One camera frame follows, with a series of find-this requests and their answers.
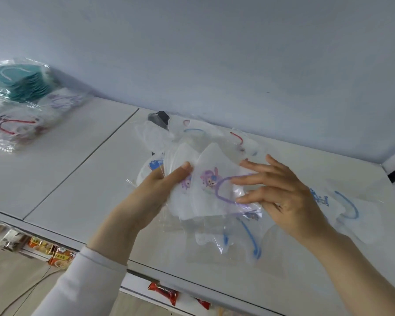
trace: stack of teal masks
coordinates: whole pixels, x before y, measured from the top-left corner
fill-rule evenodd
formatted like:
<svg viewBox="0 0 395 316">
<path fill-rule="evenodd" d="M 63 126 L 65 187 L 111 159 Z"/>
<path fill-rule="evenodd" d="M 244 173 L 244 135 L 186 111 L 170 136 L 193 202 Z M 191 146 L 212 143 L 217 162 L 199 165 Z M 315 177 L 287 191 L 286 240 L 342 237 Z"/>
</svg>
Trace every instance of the stack of teal masks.
<svg viewBox="0 0 395 316">
<path fill-rule="evenodd" d="M 44 79 L 42 67 L 33 64 L 0 66 L 0 99 L 35 101 L 53 90 Z"/>
</svg>

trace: person's right hand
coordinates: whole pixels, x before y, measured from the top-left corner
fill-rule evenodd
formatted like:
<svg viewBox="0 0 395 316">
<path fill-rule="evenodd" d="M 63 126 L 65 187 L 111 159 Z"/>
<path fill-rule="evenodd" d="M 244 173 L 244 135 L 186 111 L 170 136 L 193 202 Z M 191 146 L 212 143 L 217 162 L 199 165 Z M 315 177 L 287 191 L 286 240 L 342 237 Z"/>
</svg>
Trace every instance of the person's right hand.
<svg viewBox="0 0 395 316">
<path fill-rule="evenodd" d="M 257 190 L 238 197 L 237 203 L 260 203 L 277 225 L 293 236 L 302 245 L 336 233 L 321 212 L 310 189 L 284 164 L 270 155 L 267 164 L 243 160 L 240 165 L 257 174 L 235 177 L 236 185 L 263 184 Z"/>
</svg>

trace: hand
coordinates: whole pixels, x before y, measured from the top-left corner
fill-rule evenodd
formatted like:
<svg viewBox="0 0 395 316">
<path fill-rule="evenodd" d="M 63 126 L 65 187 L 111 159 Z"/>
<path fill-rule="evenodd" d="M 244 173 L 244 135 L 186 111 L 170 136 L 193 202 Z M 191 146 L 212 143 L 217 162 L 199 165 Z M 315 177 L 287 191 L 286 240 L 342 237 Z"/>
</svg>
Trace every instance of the hand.
<svg viewBox="0 0 395 316">
<path fill-rule="evenodd" d="M 153 170 L 142 184 L 116 207 L 116 211 L 127 215 L 131 228 L 140 231 L 147 227 L 160 212 L 170 191 L 190 175 L 192 167 L 189 162 L 185 162 L 166 177 L 163 172 L 162 166 Z"/>
<path fill-rule="evenodd" d="M 272 219 L 288 234 L 305 246 L 307 241 L 335 233 L 327 222 L 309 188 L 284 164 L 270 155 L 267 164 L 243 160 L 240 165 L 257 174 L 236 177 L 236 185 L 263 184 L 248 194 L 238 197 L 238 203 L 259 202 Z"/>
</svg>

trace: white countertop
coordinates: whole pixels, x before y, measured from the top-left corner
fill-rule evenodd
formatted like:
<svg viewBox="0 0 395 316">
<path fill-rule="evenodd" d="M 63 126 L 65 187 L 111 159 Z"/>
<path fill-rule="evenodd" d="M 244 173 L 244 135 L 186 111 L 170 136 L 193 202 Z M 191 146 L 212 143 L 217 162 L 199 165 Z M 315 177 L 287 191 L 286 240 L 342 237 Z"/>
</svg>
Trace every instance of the white countertop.
<svg viewBox="0 0 395 316">
<path fill-rule="evenodd" d="M 22 219 L 135 111 L 94 98 L 16 153 L 0 153 L 0 212 Z"/>
<path fill-rule="evenodd" d="M 26 222 L 86 243 L 111 209 L 132 191 L 133 186 L 126 180 L 134 181 L 151 155 L 134 131 L 135 121 L 144 121 L 150 112 L 140 109 L 132 116 L 48 196 Z M 318 186 L 326 179 L 335 180 L 355 196 L 375 195 L 382 202 L 386 236 L 378 244 L 362 247 L 362 250 L 395 285 L 395 192 L 384 170 L 379 165 L 337 154 L 260 136 L 251 135 L 251 138 L 266 146 L 307 185 Z M 269 246 L 269 235 L 266 237 L 266 246 Z M 164 233 L 157 220 L 139 234 L 129 262 L 132 270 L 190 291 L 203 291 L 202 298 L 207 295 L 255 314 L 267 315 L 268 310 L 288 316 L 342 314 L 305 282 L 296 286 L 287 278 L 268 273 L 274 267 L 281 268 L 283 263 L 272 262 L 267 255 L 262 256 L 258 265 L 261 266 L 190 263 L 185 254 L 184 235 Z"/>
</svg>

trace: white sleeve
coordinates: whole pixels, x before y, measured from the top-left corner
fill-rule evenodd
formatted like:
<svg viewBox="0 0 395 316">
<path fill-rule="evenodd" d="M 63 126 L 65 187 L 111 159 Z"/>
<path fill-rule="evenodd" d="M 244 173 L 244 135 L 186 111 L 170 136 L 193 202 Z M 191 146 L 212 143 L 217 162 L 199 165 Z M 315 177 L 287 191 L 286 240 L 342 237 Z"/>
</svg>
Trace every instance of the white sleeve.
<svg viewBox="0 0 395 316">
<path fill-rule="evenodd" d="M 109 315 L 126 270 L 84 247 L 32 316 Z"/>
</svg>

